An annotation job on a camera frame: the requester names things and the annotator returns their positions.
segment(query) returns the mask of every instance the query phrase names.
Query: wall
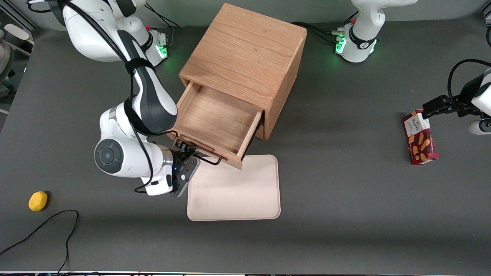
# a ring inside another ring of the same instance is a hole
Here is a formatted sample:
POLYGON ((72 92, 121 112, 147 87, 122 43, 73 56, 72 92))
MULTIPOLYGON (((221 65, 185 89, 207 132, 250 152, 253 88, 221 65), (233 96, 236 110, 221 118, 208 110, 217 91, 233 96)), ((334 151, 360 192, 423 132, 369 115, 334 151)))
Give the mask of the wall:
MULTIPOLYGON (((42 28, 63 29, 52 14, 35 14, 25 0, 11 0, 42 28)), ((148 0, 157 11, 182 26, 207 26, 221 5, 228 2, 284 21, 307 23, 342 21, 356 9, 349 0, 148 0)), ((388 21, 452 19, 475 13, 486 0, 419 0, 414 5, 386 9, 388 21)), ((42 9, 44 3, 35 6, 42 9)), ((163 27, 149 10, 137 11, 144 24, 163 27)))

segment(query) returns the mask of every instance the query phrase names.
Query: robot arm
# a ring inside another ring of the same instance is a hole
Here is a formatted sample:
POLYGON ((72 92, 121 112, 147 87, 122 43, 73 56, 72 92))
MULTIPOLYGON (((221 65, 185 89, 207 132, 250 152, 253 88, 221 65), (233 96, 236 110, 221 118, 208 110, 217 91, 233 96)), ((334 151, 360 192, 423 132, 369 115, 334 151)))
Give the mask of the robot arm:
POLYGON ((376 37, 385 23, 383 8, 412 5, 418 0, 352 0, 358 9, 356 23, 348 22, 338 31, 346 33, 340 38, 336 53, 349 62, 362 62, 373 52, 376 37))
POLYGON ((132 13, 145 1, 137 0, 136 6, 132 0, 109 2, 62 0, 58 3, 75 48, 90 59, 123 60, 138 86, 135 97, 101 115, 101 139, 94 151, 95 162, 107 174, 140 177, 145 184, 139 188, 145 188, 144 193, 148 195, 180 196, 200 164, 193 155, 196 148, 184 145, 171 151, 146 140, 148 136, 160 135, 172 128, 177 107, 136 38, 144 38, 142 34, 151 37, 151 34, 139 19, 141 28, 132 33, 121 29, 127 20, 135 21, 132 13))

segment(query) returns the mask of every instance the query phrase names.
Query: black cable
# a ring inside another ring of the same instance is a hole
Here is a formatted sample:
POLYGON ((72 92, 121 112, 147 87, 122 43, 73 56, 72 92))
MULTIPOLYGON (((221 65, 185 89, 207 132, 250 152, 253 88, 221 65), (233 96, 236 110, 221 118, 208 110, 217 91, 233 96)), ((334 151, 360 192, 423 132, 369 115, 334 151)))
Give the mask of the black cable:
POLYGON ((58 275, 61 271, 61 269, 65 266, 66 262, 68 262, 68 258, 69 258, 69 252, 68 252, 68 241, 70 240, 70 238, 72 237, 73 233, 75 232, 75 229, 77 228, 77 225, 79 223, 79 217, 80 217, 80 214, 77 210, 64 210, 64 211, 60 211, 54 215, 52 215, 51 217, 49 217, 47 220, 45 220, 41 225, 39 225, 34 231, 32 231, 25 239, 7 247, 7 249, 3 250, 2 252, 0 252, 0 255, 3 255, 5 252, 11 250, 12 248, 16 247, 17 245, 27 241, 32 235, 34 235, 36 233, 36 231, 38 231, 41 227, 43 227, 48 221, 50 221, 52 218, 58 216, 59 214, 62 214, 62 213, 65 213, 65 212, 75 212, 77 214, 77 216, 75 217, 75 223, 73 224, 73 229, 72 229, 72 232, 70 232, 70 235, 68 235, 68 238, 66 239, 66 242, 65 242, 65 247, 66 247, 66 255, 65 255, 65 261, 63 262, 63 264, 61 265, 60 269, 58 269, 58 275))
POLYGON ((323 29, 318 28, 314 25, 304 23, 304 22, 292 22, 292 24, 297 25, 297 26, 301 26, 301 27, 306 28, 307 30, 310 30, 312 33, 314 33, 314 35, 318 36, 320 39, 322 39, 326 42, 334 43, 333 41, 323 37, 323 35, 331 35, 330 31, 323 30, 323 29))
POLYGON ((321 28, 318 28, 312 24, 309 24, 309 23, 304 23, 304 22, 292 22, 292 24, 294 25, 297 25, 297 26, 302 26, 302 27, 305 27, 305 28, 310 28, 310 29, 313 29, 313 30, 316 30, 318 32, 321 32, 321 33, 325 33, 325 34, 331 34, 330 31, 326 31, 326 30, 323 30, 321 28))
POLYGON ((221 157, 220 157, 220 158, 218 158, 218 160, 217 160, 216 162, 211 162, 211 161, 206 160, 206 159, 204 159, 203 157, 201 157, 201 156, 199 156, 199 155, 197 155, 197 154, 194 154, 194 156, 196 156, 198 159, 203 160, 203 161, 205 161, 206 163, 211 164, 211 165, 214 165, 214 166, 216 166, 216 165, 220 164, 220 162, 221 162, 221 157))
POLYGON ((152 11, 153 13, 155 13, 156 15, 158 15, 168 26, 169 28, 172 28, 169 23, 167 23, 167 21, 171 22, 172 24, 176 25, 176 27, 180 28, 181 26, 179 26, 177 23, 175 23, 174 21, 170 20, 169 18, 163 16, 162 14, 158 13, 149 3, 147 3, 145 5, 145 7, 147 9, 149 9, 150 11, 152 11))
MULTIPOLYGON (((130 85, 131 86, 131 88, 130 88, 130 107, 133 108, 133 73, 130 74, 130 78, 131 78, 131 85, 130 85)), ((140 147, 143 149, 143 153, 145 154, 145 157, 147 158, 148 167, 150 168, 150 178, 148 179, 147 183, 145 183, 145 184, 143 184, 141 186, 136 187, 135 189, 133 189, 133 191, 135 193, 147 193, 146 191, 139 191, 139 190, 145 188, 148 184, 150 184, 150 182, 152 182, 152 179, 153 179, 153 166, 152 166, 152 161, 150 160, 150 155, 148 155, 148 152, 145 149, 145 145, 143 145, 143 142, 141 141, 140 135, 136 131, 135 126, 133 125, 133 123, 131 123, 131 121, 129 121, 129 122, 130 122, 131 128, 133 129, 133 132, 134 132, 134 134, 136 136, 136 139, 138 140, 138 143, 140 144, 140 147)))
POLYGON ((348 23, 348 22, 351 20, 351 18, 355 17, 355 15, 357 15, 357 14, 358 14, 358 11, 356 11, 356 13, 354 13, 352 16, 348 17, 348 18, 347 18, 347 19, 344 21, 344 23, 348 23))
POLYGON ((145 7, 146 7, 147 9, 149 9, 151 12, 153 12, 153 13, 157 14, 157 16, 158 16, 158 17, 159 17, 159 18, 160 18, 160 19, 161 19, 161 20, 162 20, 162 21, 163 21, 165 24, 167 24, 167 26, 168 26, 169 28, 172 28, 172 26, 169 24, 169 22, 167 22, 167 20, 165 20, 165 19, 162 17, 162 15, 160 15, 160 14, 159 14, 157 11, 155 11, 153 8, 151 8, 151 7, 147 6, 147 5, 145 5, 145 7))
POLYGON ((452 95, 452 79, 453 79, 455 70, 459 66, 461 66, 462 64, 464 64, 466 62, 474 62, 474 63, 479 63, 479 64, 482 64, 482 65, 486 65, 486 66, 491 67, 491 63, 490 62, 483 61, 483 60, 480 60, 480 59, 468 58, 468 59, 464 59, 464 60, 459 61, 457 64, 454 65, 454 67, 452 68, 452 70, 450 70, 450 74, 448 75, 448 82, 447 82, 448 97, 450 98, 450 101, 452 101, 452 104, 455 105, 461 111, 464 111, 464 108, 460 104, 457 104, 457 101, 455 100, 454 96, 452 95))

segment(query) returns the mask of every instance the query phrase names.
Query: black strap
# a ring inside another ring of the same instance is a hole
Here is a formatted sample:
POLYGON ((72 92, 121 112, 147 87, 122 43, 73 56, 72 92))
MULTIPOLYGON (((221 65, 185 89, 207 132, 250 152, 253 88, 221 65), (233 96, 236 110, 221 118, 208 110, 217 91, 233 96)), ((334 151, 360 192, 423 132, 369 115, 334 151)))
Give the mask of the black strap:
POLYGON ((133 107, 131 106, 130 103, 130 98, 128 98, 126 101, 124 101, 124 112, 126 113, 126 116, 128 117, 128 120, 133 124, 135 129, 147 136, 154 136, 157 133, 151 132, 144 124, 143 121, 138 117, 138 114, 135 112, 133 107))
POLYGON ((361 38, 356 37, 355 33, 353 32, 353 26, 350 27, 349 31, 350 39, 358 46, 358 49, 360 50, 365 50, 367 49, 372 43, 375 41, 377 37, 374 37, 370 40, 363 40, 361 38))
POLYGON ((133 74, 134 69, 137 69, 139 67, 148 67, 152 68, 152 70, 155 71, 153 65, 148 60, 141 57, 133 58, 132 60, 126 62, 124 66, 126 67, 126 71, 128 71, 128 74, 130 75, 133 74))

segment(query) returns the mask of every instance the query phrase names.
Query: red cookie box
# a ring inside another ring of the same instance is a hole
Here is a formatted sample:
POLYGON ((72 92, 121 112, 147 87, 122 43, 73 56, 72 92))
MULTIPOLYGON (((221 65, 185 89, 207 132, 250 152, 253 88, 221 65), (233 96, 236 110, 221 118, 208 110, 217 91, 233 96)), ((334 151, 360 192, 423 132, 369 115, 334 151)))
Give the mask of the red cookie box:
POLYGON ((430 122, 423 119, 423 110, 415 110, 403 119, 411 164, 422 165, 438 159, 430 122))

